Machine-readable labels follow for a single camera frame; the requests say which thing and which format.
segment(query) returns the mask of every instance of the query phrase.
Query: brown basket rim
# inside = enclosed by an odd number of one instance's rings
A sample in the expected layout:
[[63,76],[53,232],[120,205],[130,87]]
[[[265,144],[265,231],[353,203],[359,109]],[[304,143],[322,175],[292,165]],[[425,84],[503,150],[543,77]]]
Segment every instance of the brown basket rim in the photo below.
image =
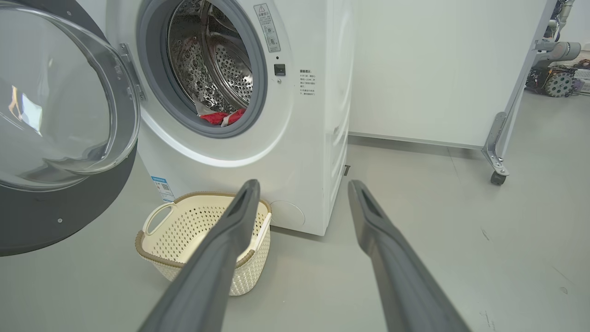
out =
[[[187,199],[189,197],[194,197],[194,196],[235,197],[235,194],[220,193],[217,191],[195,191],[194,193],[189,193],[189,194],[182,195],[182,196],[178,197],[177,199],[174,200],[174,204],[177,204],[184,199]],[[270,204],[268,202],[266,202],[265,200],[260,200],[259,202],[263,203],[264,206],[266,206],[268,213],[271,213]],[[182,269],[185,266],[185,263],[179,263],[179,262],[172,261],[170,259],[161,258],[159,256],[156,256],[154,254],[151,254],[151,253],[143,250],[142,243],[143,243],[144,238],[145,238],[145,233],[142,230],[140,230],[139,233],[137,233],[137,236],[135,237],[135,250],[137,251],[137,253],[141,257],[144,257],[145,259],[149,259],[150,261],[155,261],[156,263],[159,263],[162,265],[171,266],[173,268],[181,268]],[[237,268],[243,266],[244,264],[246,264],[252,258],[252,256],[254,256],[254,250],[250,249],[250,251],[242,259],[240,259],[238,262],[236,262],[235,268],[237,269]]]

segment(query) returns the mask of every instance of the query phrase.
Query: transparent door glass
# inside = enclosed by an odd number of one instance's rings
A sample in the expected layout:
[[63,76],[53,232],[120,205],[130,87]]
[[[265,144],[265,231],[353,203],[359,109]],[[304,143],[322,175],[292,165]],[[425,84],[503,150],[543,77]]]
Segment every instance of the transparent door glass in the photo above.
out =
[[0,2],[0,184],[56,190],[115,167],[137,138],[116,51],[73,23]]

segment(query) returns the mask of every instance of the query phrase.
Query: washing machine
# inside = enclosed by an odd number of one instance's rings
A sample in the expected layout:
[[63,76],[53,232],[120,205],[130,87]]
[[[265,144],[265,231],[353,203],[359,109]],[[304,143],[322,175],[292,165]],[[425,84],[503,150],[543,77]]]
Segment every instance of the washing machine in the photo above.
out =
[[164,201],[256,178],[274,225],[324,235],[346,161],[350,1],[18,0],[0,16],[3,252],[94,220],[137,147]]

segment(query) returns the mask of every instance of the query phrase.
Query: warning label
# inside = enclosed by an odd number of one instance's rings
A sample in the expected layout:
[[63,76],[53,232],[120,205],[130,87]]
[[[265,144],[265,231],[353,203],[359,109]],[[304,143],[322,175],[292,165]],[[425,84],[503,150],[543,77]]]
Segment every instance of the warning label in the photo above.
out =
[[299,94],[304,96],[316,95],[316,76],[309,69],[299,70]]
[[266,45],[268,46],[268,52],[278,52],[281,50],[281,45],[278,43],[277,31],[274,29],[273,17],[270,15],[268,6],[266,4],[254,6],[256,15],[262,31],[264,31],[264,39],[266,39]]
[[158,188],[163,201],[174,201],[174,194],[172,194],[172,190],[170,190],[170,186],[165,178],[152,177],[152,180],[156,184],[156,188]]

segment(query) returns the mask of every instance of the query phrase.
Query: gray floor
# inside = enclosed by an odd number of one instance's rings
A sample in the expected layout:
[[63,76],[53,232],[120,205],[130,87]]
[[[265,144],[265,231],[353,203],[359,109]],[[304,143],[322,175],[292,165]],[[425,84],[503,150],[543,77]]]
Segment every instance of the gray floor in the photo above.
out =
[[[384,331],[346,197],[364,181],[474,331],[590,326],[590,98],[526,94],[506,165],[479,152],[351,139],[325,237],[273,229],[258,285],[224,331]],[[115,203],[52,247],[0,258],[0,330],[135,331],[168,286],[133,247],[159,196],[141,162]]]

